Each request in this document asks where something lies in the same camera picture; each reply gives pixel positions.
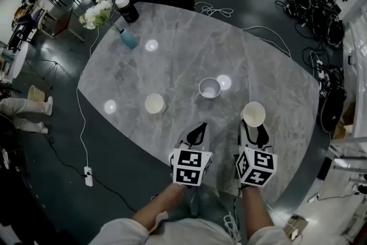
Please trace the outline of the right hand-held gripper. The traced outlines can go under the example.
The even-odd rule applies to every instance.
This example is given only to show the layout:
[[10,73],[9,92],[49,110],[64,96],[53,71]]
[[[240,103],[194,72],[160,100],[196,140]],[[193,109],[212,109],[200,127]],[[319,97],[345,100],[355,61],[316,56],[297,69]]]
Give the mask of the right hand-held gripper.
[[[277,171],[278,156],[250,148],[255,147],[255,143],[251,140],[249,127],[243,119],[239,123],[237,143],[240,147],[236,170],[240,182],[264,187]],[[272,147],[270,135],[264,124],[257,127],[256,144],[260,149]]]

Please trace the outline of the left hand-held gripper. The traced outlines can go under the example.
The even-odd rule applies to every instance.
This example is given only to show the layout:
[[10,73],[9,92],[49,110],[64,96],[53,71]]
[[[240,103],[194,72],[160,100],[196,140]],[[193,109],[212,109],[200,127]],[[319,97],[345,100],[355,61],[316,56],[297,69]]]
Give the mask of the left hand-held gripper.
[[209,146],[209,125],[206,122],[191,124],[179,136],[179,146],[170,153],[173,183],[200,186],[209,170],[213,153]]

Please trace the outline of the white paper cup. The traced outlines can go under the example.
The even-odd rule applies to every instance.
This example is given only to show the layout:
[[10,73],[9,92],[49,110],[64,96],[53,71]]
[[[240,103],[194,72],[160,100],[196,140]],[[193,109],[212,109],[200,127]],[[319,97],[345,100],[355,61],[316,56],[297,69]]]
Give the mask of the white paper cup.
[[249,102],[241,112],[241,118],[250,127],[259,127],[266,118],[266,111],[259,102]]
[[150,94],[145,100],[145,109],[150,114],[161,114],[166,109],[166,103],[160,94]]

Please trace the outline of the person's left forearm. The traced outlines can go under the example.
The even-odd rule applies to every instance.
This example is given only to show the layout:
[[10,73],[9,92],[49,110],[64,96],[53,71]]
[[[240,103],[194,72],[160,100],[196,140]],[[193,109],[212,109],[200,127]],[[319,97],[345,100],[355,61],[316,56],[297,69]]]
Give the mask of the person's left forearm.
[[174,209],[182,199],[185,191],[185,186],[171,183],[140,209],[132,219],[150,231],[155,226],[157,216]]

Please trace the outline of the person's right forearm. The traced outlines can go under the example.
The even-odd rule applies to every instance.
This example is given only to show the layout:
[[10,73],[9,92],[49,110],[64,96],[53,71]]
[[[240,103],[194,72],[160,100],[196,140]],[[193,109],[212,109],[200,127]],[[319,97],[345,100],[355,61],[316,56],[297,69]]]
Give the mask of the person's right forearm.
[[266,227],[274,225],[264,203],[261,194],[256,186],[246,187],[242,191],[242,201],[244,207],[244,218],[247,237]]

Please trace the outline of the person's legs in jeans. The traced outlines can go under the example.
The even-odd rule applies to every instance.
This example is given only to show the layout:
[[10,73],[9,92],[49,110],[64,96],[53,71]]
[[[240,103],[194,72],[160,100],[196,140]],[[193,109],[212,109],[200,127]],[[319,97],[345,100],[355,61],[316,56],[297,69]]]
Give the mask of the person's legs in jeans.
[[187,188],[178,205],[168,214],[168,221],[202,219],[222,227],[239,225],[237,217],[221,201],[216,190],[206,185]]

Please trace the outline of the black rectangular pad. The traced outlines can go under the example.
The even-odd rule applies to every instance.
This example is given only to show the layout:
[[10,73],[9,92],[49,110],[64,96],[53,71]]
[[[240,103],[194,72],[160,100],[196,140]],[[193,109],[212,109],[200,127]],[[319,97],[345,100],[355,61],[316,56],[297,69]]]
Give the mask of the black rectangular pad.
[[326,176],[330,170],[330,167],[333,163],[333,160],[329,157],[325,157],[323,164],[317,174],[317,179],[324,181],[326,179]]

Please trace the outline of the white plaster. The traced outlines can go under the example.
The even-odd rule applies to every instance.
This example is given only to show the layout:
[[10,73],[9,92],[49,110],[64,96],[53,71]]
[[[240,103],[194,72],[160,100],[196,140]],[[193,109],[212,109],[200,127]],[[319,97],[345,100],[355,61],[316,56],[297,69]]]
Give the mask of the white plaster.
[[159,229],[159,227],[164,223],[165,220],[167,220],[169,218],[169,214],[167,211],[163,211],[159,214],[157,214],[155,220],[154,220],[154,225],[152,227],[151,230],[149,230],[149,234],[153,234],[156,230]]

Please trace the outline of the black equipment bag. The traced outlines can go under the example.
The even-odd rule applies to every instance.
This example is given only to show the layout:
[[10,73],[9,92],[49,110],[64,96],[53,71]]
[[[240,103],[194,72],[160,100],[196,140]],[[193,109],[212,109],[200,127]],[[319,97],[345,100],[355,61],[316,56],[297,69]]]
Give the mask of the black equipment bag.
[[343,38],[345,35],[345,26],[341,20],[332,19],[327,25],[326,41],[327,43],[335,48],[339,49],[342,47]]
[[337,17],[341,9],[334,0],[311,0],[310,5],[310,25],[314,35],[321,39],[326,34],[329,19]]
[[309,0],[286,0],[284,11],[293,18],[302,19],[306,17],[309,7]]
[[331,65],[324,70],[324,78],[319,79],[318,121],[324,132],[335,130],[346,98],[343,69]]

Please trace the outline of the person's white shirt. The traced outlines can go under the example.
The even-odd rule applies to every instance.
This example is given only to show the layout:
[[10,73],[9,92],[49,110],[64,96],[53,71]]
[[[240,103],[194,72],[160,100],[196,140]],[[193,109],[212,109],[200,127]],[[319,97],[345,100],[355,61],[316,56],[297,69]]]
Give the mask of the person's white shirt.
[[[252,232],[247,245],[292,245],[268,215],[246,214],[245,219]],[[89,245],[235,245],[229,233],[210,221],[186,218],[168,222],[162,232],[150,234],[147,229],[156,223],[155,215],[117,219],[105,224]]]

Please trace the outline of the white power strip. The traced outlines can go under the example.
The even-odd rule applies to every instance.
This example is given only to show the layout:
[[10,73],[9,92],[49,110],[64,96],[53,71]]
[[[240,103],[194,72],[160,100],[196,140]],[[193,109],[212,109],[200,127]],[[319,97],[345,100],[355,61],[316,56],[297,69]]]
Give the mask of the white power strip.
[[323,62],[320,60],[316,61],[316,71],[319,80],[323,80],[325,78],[325,72],[323,70]]
[[88,187],[93,187],[92,169],[89,166],[84,167],[85,184]]

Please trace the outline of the small cardboard box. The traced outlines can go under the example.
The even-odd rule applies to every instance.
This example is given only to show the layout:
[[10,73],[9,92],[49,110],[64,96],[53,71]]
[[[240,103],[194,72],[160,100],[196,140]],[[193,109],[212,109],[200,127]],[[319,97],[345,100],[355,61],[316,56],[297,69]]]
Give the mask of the small cardboard box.
[[283,227],[283,231],[286,236],[291,240],[295,240],[297,237],[302,235],[302,232],[309,224],[301,215],[292,215]]

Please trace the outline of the light blue vase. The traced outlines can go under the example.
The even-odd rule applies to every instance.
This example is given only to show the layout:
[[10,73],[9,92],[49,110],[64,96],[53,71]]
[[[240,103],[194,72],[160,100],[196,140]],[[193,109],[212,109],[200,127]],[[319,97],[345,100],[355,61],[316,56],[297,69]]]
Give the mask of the light blue vase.
[[138,46],[138,39],[126,28],[120,31],[120,39],[125,46],[134,49]]

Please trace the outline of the black canister white lid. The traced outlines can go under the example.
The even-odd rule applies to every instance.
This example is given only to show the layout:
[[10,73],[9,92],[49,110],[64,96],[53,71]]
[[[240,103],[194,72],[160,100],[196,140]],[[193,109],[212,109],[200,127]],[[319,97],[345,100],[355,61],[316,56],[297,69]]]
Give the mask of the black canister white lid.
[[128,23],[133,23],[139,18],[139,13],[130,0],[115,0],[119,13]]

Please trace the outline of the white flower bouquet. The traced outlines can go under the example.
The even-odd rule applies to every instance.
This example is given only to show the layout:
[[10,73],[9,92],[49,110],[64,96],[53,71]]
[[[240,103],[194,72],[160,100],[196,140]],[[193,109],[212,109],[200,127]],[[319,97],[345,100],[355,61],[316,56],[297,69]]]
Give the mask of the white flower bouquet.
[[113,11],[114,3],[112,0],[96,0],[96,3],[79,17],[79,22],[88,30],[109,24],[112,30],[121,33],[122,30],[112,20]]

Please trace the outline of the cream waste bin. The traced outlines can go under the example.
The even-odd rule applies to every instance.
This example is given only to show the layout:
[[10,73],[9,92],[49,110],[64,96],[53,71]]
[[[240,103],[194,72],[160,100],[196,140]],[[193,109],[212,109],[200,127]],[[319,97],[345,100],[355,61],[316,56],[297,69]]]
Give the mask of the cream waste bin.
[[36,86],[31,85],[28,90],[28,99],[34,102],[44,102],[46,99],[46,94]]

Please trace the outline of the wooden seat chair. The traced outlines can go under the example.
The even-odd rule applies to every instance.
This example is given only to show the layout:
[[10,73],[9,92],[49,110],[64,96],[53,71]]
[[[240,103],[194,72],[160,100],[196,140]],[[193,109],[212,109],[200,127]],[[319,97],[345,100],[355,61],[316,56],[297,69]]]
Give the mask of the wooden seat chair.
[[55,38],[61,33],[69,32],[78,40],[84,42],[85,39],[71,27],[72,17],[77,17],[73,8],[69,8],[58,17],[52,16],[50,12],[46,10],[40,14],[37,29],[50,38]]

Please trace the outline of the round white side table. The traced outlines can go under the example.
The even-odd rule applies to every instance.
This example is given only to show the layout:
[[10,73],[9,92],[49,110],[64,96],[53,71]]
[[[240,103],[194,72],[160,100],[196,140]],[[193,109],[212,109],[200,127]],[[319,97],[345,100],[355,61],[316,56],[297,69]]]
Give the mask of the round white side table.
[[[70,75],[69,72],[58,61],[28,57],[29,49],[30,44],[23,43],[20,48],[15,49],[12,56],[6,55],[4,51],[2,52],[1,57],[4,60],[4,64],[0,69],[0,81],[11,84],[13,80],[21,74],[24,65],[26,65],[31,71],[31,73],[24,72],[25,75],[35,77],[36,79],[42,80],[43,82],[46,82],[46,79],[50,76],[51,78],[48,81],[50,90],[53,89],[53,84],[56,81],[58,72],[61,71],[66,76]],[[32,62],[49,63],[50,66],[44,73],[40,73],[33,66]]]

